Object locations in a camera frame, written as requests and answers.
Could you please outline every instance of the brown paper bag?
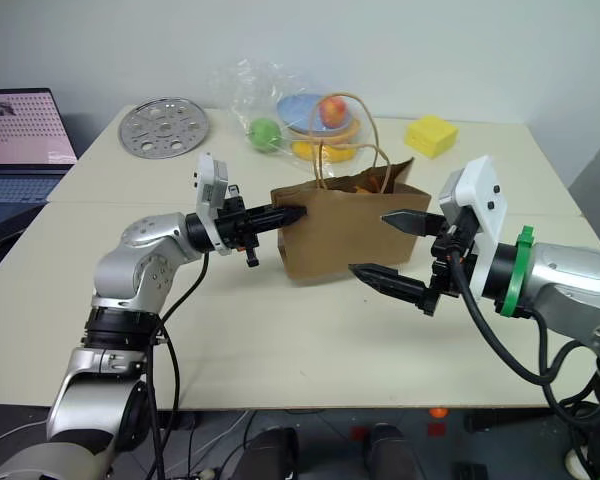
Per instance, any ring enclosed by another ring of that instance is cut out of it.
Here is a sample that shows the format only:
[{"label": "brown paper bag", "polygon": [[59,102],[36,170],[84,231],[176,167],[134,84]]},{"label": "brown paper bag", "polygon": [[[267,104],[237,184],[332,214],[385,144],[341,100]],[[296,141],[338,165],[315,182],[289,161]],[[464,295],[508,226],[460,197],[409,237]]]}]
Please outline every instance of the brown paper bag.
[{"label": "brown paper bag", "polygon": [[431,196],[404,184],[413,159],[391,165],[384,193],[355,193],[356,186],[379,190],[387,167],[358,175],[311,181],[271,191],[275,206],[305,206],[307,215],[279,231],[280,255],[290,278],[300,280],[345,272],[351,263],[395,265],[409,260],[416,237],[381,220],[392,210],[426,211]]}]

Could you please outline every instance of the laptop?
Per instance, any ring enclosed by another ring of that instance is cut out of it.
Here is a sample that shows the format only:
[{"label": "laptop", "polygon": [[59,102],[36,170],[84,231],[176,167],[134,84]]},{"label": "laptop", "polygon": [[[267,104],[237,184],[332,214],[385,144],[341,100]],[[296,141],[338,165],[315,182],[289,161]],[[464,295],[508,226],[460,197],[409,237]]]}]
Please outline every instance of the laptop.
[{"label": "laptop", "polygon": [[48,88],[0,90],[0,223],[44,205],[76,161]]}]

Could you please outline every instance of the laptop screen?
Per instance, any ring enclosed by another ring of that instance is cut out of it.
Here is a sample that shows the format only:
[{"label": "laptop screen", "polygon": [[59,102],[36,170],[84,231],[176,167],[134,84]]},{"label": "laptop screen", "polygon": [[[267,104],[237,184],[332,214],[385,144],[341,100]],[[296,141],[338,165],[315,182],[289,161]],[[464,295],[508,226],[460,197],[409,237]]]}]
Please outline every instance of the laptop screen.
[{"label": "laptop screen", "polygon": [[0,90],[0,167],[69,168],[76,160],[51,91]]}]

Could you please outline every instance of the blue plate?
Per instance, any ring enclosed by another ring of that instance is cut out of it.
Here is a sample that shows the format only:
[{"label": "blue plate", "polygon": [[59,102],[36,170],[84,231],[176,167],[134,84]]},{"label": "blue plate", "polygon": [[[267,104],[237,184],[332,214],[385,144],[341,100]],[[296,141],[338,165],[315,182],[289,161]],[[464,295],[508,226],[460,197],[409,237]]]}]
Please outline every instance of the blue plate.
[{"label": "blue plate", "polygon": [[[284,97],[280,99],[277,105],[278,116],[287,127],[306,135],[309,133],[309,116],[311,115],[311,110],[322,97],[323,95],[312,93],[300,93]],[[337,135],[349,128],[352,119],[351,114],[347,112],[342,125],[337,128],[329,128],[322,123],[320,112],[318,111],[316,112],[316,119],[313,124],[313,133],[323,136]]]}]

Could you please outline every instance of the green ball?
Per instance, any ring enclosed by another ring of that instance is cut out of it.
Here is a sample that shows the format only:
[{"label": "green ball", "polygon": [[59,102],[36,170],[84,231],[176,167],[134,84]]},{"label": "green ball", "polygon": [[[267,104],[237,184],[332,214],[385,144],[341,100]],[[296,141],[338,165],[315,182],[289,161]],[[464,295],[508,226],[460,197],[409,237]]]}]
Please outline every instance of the green ball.
[{"label": "green ball", "polygon": [[258,118],[249,125],[249,141],[260,152],[273,152],[282,143],[282,132],[270,118]]}]

